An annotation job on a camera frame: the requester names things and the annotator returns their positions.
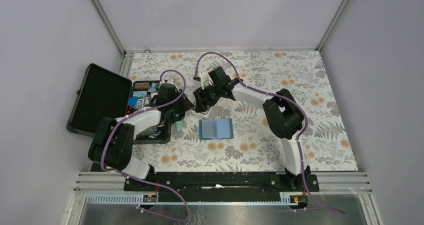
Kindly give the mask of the blue leather card holder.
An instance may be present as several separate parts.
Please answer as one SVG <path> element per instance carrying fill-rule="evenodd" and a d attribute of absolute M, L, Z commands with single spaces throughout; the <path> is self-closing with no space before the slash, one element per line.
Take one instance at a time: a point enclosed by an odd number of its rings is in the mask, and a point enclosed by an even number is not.
<path fill-rule="evenodd" d="M 231 118 L 200 119 L 198 123 L 199 139 L 224 140 L 233 139 L 233 121 Z"/>

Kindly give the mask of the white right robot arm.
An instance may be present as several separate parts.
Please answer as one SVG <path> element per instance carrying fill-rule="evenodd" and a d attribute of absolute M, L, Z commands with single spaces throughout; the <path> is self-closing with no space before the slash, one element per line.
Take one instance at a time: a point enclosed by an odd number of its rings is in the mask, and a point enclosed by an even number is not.
<path fill-rule="evenodd" d="M 287 186 L 293 191 L 301 190 L 307 179 L 302 164 L 302 149 L 295 138 L 303 128 L 305 116 L 287 89 L 276 93 L 265 92 L 249 86 L 238 78 L 230 78 L 221 66 L 203 75 L 195 75 L 194 80 L 200 87 L 194 92 L 194 111 L 206 114 L 220 100 L 241 101 L 262 109 L 271 132 L 281 140 L 285 154 Z"/>

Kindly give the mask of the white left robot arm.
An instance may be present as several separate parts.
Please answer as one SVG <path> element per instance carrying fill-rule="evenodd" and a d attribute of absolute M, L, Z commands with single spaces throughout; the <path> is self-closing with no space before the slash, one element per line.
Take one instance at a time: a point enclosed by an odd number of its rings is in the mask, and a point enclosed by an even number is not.
<path fill-rule="evenodd" d="M 183 89 L 171 83 L 160 85 L 157 93 L 143 109 L 124 117 L 101 119 L 88 150 L 88 158 L 106 171 L 121 172 L 136 178 L 144 191 L 152 189 L 155 177 L 150 166 L 132 155 L 137 135 L 164 123 L 181 121 L 185 113 L 194 108 Z"/>

